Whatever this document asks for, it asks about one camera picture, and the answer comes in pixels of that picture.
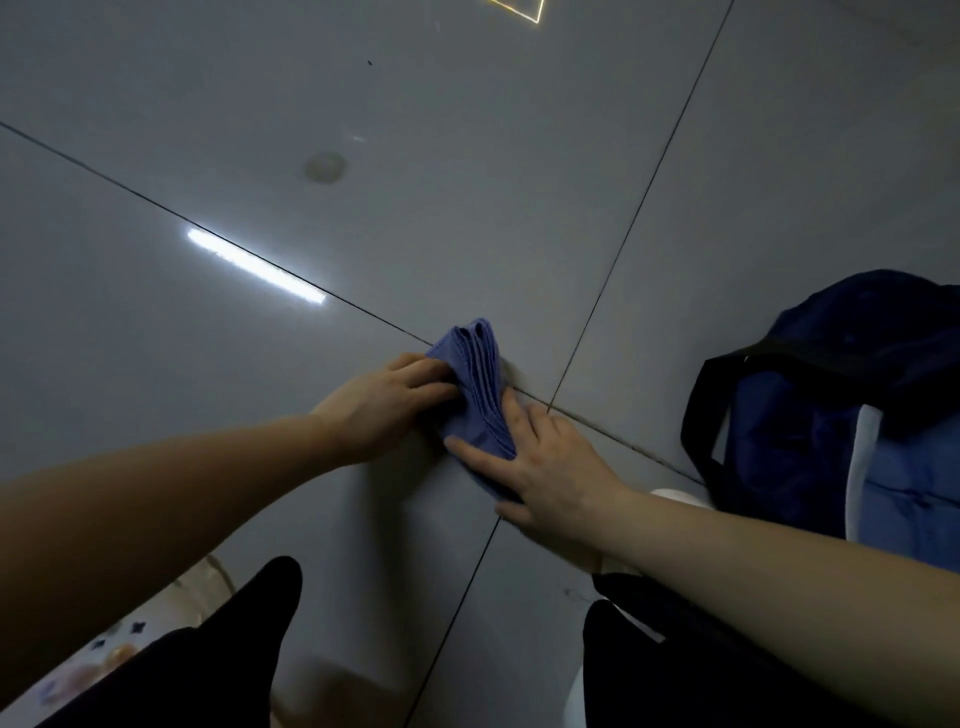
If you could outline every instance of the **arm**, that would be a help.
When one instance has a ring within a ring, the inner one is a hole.
[[[879,550],[637,493],[563,417],[504,413],[506,461],[447,447],[513,488],[500,516],[647,573],[829,690],[911,725],[960,722],[960,576]]]
[[[404,354],[309,415],[173,438],[32,473],[0,491],[0,706],[301,483],[395,445],[458,395]]]

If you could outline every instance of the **folded cloth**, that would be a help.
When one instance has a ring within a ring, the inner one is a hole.
[[[500,376],[500,349],[490,322],[477,319],[469,326],[452,328],[426,355],[450,365],[463,394],[462,399],[445,402],[432,413],[440,434],[454,435],[491,455],[513,460],[514,438],[500,407],[506,383]],[[510,488],[469,472],[493,497],[520,502]]]

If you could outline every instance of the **bag strap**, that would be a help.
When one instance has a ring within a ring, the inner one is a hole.
[[[750,513],[750,508],[738,501],[736,494],[741,489],[732,487],[732,474],[712,453],[737,382],[757,372],[777,372],[814,391],[832,392],[883,409],[877,372],[868,367],[866,359],[806,342],[767,336],[752,346],[704,362],[686,404],[680,441],[717,507],[744,516],[760,514]]]

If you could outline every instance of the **forearm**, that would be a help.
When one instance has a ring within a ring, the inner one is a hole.
[[[592,543],[880,715],[960,719],[960,576],[772,523],[623,492]]]
[[[317,426],[295,417],[179,437],[6,484],[0,705],[260,509],[334,467]]]

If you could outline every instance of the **hand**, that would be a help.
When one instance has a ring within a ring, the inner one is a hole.
[[[539,403],[524,410],[509,387],[503,393],[503,414],[516,445],[514,460],[455,437],[444,444],[478,473],[523,499],[523,505],[497,503],[499,516],[519,528],[592,544],[604,510],[630,489],[566,417],[549,415]]]
[[[420,412],[460,396],[456,384],[441,381],[449,374],[440,359],[404,353],[343,384],[310,416],[333,443],[337,466],[367,462],[395,447]]]

